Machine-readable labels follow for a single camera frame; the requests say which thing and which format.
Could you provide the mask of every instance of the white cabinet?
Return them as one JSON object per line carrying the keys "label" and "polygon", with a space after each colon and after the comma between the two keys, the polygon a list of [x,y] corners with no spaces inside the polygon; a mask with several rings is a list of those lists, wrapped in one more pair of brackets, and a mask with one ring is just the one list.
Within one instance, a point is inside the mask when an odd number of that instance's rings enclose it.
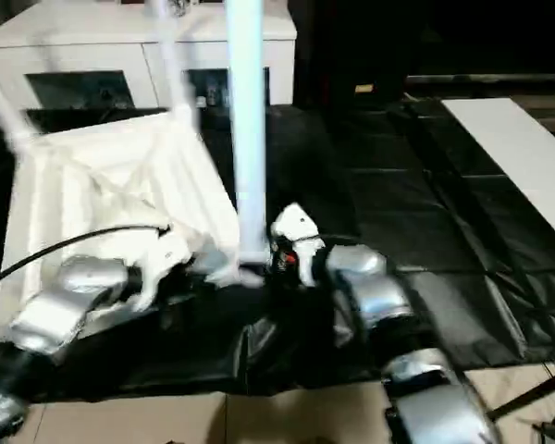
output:
{"label": "white cabinet", "polygon": [[29,74],[121,71],[137,108],[157,107],[140,44],[72,44],[0,48],[0,86],[20,109],[41,108]]}
{"label": "white cabinet", "polygon": [[[192,7],[177,18],[175,36],[181,69],[228,68],[224,5]],[[95,102],[83,93],[101,93],[102,84],[115,75],[118,85],[111,89],[125,90],[118,93],[130,97],[130,105],[167,106],[156,37],[154,18],[144,5],[42,2],[0,26],[0,86],[20,109],[82,107],[83,100]],[[292,102],[295,42],[284,2],[265,0],[264,65],[272,105]],[[66,75],[47,75],[56,73]],[[101,79],[94,80],[97,74]],[[65,93],[84,87],[96,92]],[[56,99],[60,106],[54,106]]]}
{"label": "white cabinet", "polygon": [[[144,54],[161,106],[168,106],[167,80],[160,49],[154,43],[144,46]],[[228,67],[226,42],[177,43],[179,64],[185,70],[222,69]],[[268,70],[269,103],[291,104],[294,79],[294,41],[265,41],[264,68]]]}

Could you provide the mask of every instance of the black mat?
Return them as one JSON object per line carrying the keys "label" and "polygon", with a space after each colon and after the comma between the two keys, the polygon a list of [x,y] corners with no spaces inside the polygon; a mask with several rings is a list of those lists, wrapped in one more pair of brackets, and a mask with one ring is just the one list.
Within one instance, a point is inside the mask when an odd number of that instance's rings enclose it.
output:
{"label": "black mat", "polygon": [[[45,130],[103,119],[88,112],[34,117]],[[555,359],[555,233],[468,133],[436,104],[325,122],[327,131],[294,108],[268,111],[270,219],[299,202],[323,232],[360,234],[387,255],[462,369]],[[204,115],[202,123],[233,198],[228,117]],[[177,276],[163,292],[183,285]],[[358,344],[328,346],[326,301],[312,291],[203,291],[84,339],[37,401],[265,395],[378,378]]]}

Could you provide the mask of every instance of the beige floor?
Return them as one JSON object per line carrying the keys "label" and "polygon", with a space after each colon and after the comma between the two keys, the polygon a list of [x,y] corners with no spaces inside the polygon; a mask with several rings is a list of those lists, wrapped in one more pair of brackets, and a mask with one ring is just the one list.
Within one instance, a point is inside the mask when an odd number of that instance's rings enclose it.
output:
{"label": "beige floor", "polygon": [[[545,380],[541,366],[473,372],[491,407]],[[387,401],[377,383],[295,390],[274,398],[216,393],[97,404],[36,406],[16,444],[385,444]],[[499,421],[505,442],[531,442],[530,422],[550,419],[555,396]]]}

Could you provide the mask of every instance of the white panel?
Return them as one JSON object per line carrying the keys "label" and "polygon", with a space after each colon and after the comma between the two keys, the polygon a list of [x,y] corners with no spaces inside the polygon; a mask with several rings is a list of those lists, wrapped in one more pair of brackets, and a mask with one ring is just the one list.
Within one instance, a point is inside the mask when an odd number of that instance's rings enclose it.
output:
{"label": "white panel", "polygon": [[[271,105],[291,104],[294,82],[294,41],[264,42],[264,65],[269,68],[269,102]],[[152,73],[154,88],[161,106],[169,106],[167,81],[157,45],[147,43],[144,53]],[[177,43],[181,69],[212,69],[228,67],[226,42]]]}
{"label": "white panel", "polygon": [[555,229],[555,137],[510,99],[444,105]]}
{"label": "white panel", "polygon": [[137,108],[157,107],[139,44],[80,44],[0,48],[0,86],[20,109],[41,108],[26,74],[122,70]]}

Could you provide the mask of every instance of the white pole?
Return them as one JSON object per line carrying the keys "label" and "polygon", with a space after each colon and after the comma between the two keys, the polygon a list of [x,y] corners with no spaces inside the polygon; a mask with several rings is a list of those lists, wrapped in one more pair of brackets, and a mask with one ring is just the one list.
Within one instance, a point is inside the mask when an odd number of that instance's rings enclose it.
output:
{"label": "white pole", "polygon": [[227,0],[230,119],[242,261],[265,245],[264,0]]}
{"label": "white pole", "polygon": [[177,110],[179,107],[183,111],[191,109],[193,104],[191,103],[189,86],[179,66],[175,45],[176,21],[181,20],[181,18],[171,16],[168,0],[153,0],[152,4],[157,18],[156,29],[171,107],[173,110]]}
{"label": "white pole", "polygon": [[36,129],[6,99],[0,88],[0,127],[5,133],[10,149],[15,153],[25,151],[26,142],[36,133]]}

